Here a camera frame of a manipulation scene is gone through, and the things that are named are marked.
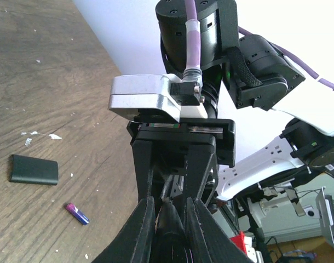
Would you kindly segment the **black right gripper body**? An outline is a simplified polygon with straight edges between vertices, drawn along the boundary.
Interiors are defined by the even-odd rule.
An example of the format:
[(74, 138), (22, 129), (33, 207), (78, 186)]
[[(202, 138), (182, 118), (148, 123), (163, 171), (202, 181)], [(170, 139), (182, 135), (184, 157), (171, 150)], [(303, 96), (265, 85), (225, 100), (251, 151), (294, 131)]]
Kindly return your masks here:
[(172, 153), (187, 150), (190, 144), (214, 144), (217, 163), (235, 166), (235, 122), (231, 119), (183, 118), (180, 123), (129, 122), (132, 141), (152, 141)]

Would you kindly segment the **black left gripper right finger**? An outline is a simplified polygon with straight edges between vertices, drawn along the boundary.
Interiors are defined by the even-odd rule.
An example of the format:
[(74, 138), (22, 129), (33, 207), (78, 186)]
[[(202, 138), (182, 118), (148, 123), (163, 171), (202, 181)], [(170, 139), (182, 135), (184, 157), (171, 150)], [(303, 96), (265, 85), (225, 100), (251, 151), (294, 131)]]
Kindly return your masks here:
[(187, 198), (186, 235), (191, 246), (193, 262), (252, 261), (228, 238), (200, 199)]

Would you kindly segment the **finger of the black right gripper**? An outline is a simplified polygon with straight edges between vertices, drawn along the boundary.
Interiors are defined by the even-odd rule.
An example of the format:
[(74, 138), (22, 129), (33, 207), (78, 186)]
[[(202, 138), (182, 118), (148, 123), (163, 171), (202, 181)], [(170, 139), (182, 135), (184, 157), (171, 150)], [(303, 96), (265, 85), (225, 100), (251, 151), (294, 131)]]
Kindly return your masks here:
[(213, 170), (213, 177), (218, 181), (215, 137), (197, 135), (196, 141), (188, 146), (186, 161), (183, 197), (199, 198), (209, 205), (215, 192), (215, 186), (205, 188), (210, 170)]
[(153, 142), (135, 140), (132, 145), (138, 200), (151, 196), (153, 184)]

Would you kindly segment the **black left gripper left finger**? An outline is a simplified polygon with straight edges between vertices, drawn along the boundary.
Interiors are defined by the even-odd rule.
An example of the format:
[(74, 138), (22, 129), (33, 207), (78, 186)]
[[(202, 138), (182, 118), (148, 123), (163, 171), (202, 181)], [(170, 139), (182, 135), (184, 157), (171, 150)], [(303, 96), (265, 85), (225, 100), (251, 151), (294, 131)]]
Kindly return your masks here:
[(154, 198), (140, 200), (115, 239), (93, 262), (149, 262), (155, 221)]

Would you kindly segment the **black remote control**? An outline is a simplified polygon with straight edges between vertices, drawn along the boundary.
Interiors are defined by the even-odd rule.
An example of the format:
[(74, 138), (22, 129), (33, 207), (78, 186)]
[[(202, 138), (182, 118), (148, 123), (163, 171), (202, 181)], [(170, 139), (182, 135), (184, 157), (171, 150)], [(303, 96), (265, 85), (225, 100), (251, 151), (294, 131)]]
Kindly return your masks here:
[(173, 182), (171, 175), (163, 186), (150, 262), (193, 262), (183, 224), (172, 202)]

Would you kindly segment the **purple AAA battery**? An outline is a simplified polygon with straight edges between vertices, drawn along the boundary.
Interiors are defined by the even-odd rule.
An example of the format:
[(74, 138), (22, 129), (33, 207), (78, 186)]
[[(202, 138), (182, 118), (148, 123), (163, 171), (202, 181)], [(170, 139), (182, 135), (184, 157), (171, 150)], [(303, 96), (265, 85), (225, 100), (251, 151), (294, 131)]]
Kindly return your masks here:
[(82, 225), (87, 225), (90, 220), (83, 214), (73, 203), (68, 203), (65, 205), (65, 209), (76, 218)]

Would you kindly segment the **black battery compartment cover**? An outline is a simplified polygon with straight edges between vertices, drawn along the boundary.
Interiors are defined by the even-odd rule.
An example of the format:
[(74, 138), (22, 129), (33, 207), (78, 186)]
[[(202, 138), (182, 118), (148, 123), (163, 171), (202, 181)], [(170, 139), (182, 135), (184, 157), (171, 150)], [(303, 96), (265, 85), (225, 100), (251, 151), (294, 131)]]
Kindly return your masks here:
[(10, 182), (57, 185), (59, 182), (58, 163), (47, 159), (12, 155)]

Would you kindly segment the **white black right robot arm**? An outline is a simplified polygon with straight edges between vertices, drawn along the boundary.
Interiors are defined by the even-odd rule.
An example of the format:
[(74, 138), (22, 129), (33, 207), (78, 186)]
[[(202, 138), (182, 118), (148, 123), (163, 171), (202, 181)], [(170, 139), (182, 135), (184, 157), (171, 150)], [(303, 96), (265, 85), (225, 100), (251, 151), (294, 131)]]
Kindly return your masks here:
[(237, 108), (269, 110), (303, 82), (284, 51), (265, 38), (242, 31), (235, 1), (196, 1), (201, 23), (203, 90), (196, 82), (172, 84), (172, 96), (188, 106), (204, 97), (207, 118), (183, 117), (178, 124), (153, 123), (140, 115), (129, 123), (139, 198), (156, 197), (168, 176), (183, 178), (183, 193), (208, 201), (212, 193), (228, 201), (264, 185), (334, 163), (334, 136), (300, 119), (291, 120), (265, 148), (235, 161), (235, 124), (219, 119), (217, 103), (224, 84)]

